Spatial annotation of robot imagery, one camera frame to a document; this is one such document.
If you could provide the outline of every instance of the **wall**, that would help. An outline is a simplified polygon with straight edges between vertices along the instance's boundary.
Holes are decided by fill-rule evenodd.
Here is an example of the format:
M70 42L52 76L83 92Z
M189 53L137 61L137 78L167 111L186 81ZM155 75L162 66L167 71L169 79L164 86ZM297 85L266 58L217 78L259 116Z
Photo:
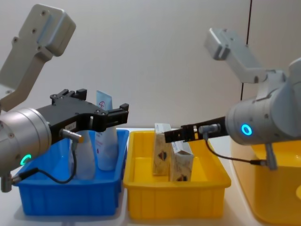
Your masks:
M86 88L95 103L102 90L115 107L130 104L128 127L176 127L223 116L240 100L239 81L203 43L210 27L245 39L249 0L3 0L0 66L35 3L65 9L77 29L18 107L48 105L49 95L65 88Z
M249 46L262 66L282 69L301 57L301 1L253 0ZM244 84L243 98L257 94L257 86Z

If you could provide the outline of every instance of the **table surface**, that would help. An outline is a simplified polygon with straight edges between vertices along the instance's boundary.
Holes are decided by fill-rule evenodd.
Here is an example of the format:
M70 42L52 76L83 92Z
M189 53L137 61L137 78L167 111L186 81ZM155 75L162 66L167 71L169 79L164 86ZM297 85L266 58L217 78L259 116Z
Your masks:
M135 130L152 130L142 128L125 128L130 132ZM210 139L210 143L217 153L230 156L230 137ZM2 226L267 226L257 221L240 188L233 164L226 159L220 159L232 184L225 190L224 214L221 219L181 219L181 220L132 220L127 212L127 190L120 194L120 207L112 217L32 217L23 213L21 199L17 187L13 187L9 193L0 192L0 224Z

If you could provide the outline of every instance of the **cardboard box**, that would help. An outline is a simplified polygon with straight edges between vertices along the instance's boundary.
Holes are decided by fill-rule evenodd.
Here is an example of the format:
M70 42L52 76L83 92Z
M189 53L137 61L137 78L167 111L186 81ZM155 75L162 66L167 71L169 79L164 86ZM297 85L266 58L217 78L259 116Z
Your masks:
M165 143L164 132L170 131L170 129L169 124L155 123L153 175L168 175L171 144Z
M190 181L193 153L188 143L177 141L172 143L170 154L170 181Z

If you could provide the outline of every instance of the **plastic bottle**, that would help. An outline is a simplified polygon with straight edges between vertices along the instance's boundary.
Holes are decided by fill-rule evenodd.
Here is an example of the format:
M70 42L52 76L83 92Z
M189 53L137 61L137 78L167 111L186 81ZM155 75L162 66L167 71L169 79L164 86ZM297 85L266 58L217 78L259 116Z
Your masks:
M111 110L112 97L97 91L97 105L103 110ZM106 131L95 133L95 149L97 165L100 170L114 170L118 158L118 142L116 127L107 128Z
M79 180L92 180L95 177L95 158L89 135L89 130L83 130L77 133L84 137L84 142L81 144L77 144L77 148L75 151L77 167L74 178ZM72 141L70 141L68 159L70 174L72 173L74 166L73 155L71 151L71 143Z

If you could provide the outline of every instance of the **yellow container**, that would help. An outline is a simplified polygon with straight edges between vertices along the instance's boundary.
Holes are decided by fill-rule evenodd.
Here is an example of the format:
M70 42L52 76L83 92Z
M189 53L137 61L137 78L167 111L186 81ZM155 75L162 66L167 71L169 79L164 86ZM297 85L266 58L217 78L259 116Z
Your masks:
M191 181L169 182L152 175L154 131L130 133L123 183L134 219L219 218L231 180L204 141L191 142L195 155Z
M232 156L265 159L264 145L242 146L232 141ZM264 222L301 225L301 141L273 144L278 170L233 161L253 214Z

